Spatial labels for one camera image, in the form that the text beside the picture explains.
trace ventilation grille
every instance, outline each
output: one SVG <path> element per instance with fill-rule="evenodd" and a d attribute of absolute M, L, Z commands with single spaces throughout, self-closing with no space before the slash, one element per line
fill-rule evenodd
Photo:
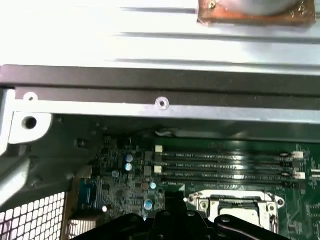
<path fill-rule="evenodd" d="M 0 240 L 59 240 L 65 193 L 0 213 Z"/>

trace round hole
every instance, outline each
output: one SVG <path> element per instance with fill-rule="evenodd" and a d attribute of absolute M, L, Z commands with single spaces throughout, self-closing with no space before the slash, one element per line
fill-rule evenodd
<path fill-rule="evenodd" d="M 37 125 L 37 119 L 35 119 L 33 116 L 27 116 L 22 121 L 22 126 L 28 130 L 34 129 L 36 125 Z"/>
<path fill-rule="evenodd" d="M 280 206 L 282 206 L 282 205 L 284 204 L 284 201 L 283 201 L 282 199 L 279 199 L 279 200 L 278 200 L 278 204 L 279 204 Z"/>

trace dimm slot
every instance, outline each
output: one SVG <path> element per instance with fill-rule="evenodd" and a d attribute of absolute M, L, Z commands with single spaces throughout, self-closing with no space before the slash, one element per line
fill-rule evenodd
<path fill-rule="evenodd" d="M 176 176 L 163 176 L 163 182 L 175 183 L 208 183 L 208 184 L 233 184 L 233 185 L 264 185 L 264 186 L 281 186 L 285 188 L 297 188 L 299 185 L 295 182 L 289 181 L 248 181 L 248 180 L 231 180 L 231 179 L 203 179 L 199 177 L 176 177 Z"/>
<path fill-rule="evenodd" d="M 181 167 L 173 167 L 173 166 L 163 166 L 162 172 L 164 173 L 176 173 L 176 172 L 200 172 L 200 173 L 232 173 L 232 174 L 255 174 L 255 175 L 265 175 L 265 176 L 283 176 L 290 177 L 290 174 L 293 172 L 283 172 L 283 171 L 274 171 L 274 170 L 259 170 L 259 169 L 241 169 L 241 170 L 233 170 L 233 169 L 213 169 L 213 168 L 200 168 L 200 167 L 190 167 L 181 168 Z"/>

